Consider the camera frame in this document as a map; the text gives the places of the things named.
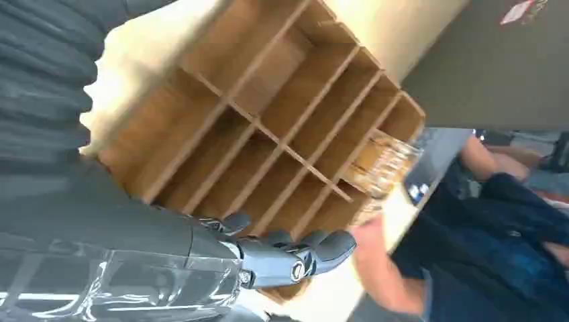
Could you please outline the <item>person's hand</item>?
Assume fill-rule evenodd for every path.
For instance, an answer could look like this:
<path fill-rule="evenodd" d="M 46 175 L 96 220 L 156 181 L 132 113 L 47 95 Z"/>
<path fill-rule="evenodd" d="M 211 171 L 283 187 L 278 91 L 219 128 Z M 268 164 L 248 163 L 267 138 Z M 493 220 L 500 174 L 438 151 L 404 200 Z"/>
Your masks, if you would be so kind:
<path fill-rule="evenodd" d="M 353 254 L 357 266 L 364 267 L 367 270 L 378 270 L 386 266 L 389 259 L 382 217 L 353 225 L 349 232 L 357 243 Z"/>

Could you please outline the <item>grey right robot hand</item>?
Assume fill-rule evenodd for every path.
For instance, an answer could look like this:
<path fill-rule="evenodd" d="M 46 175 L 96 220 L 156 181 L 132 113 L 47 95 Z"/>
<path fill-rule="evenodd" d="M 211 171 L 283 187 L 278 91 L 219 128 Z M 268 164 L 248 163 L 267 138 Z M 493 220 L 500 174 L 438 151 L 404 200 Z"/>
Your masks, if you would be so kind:
<path fill-rule="evenodd" d="M 99 164 L 1 163 L 2 321 L 280 321 L 237 304 L 343 263 L 344 230 L 238 237 L 129 197 Z"/>

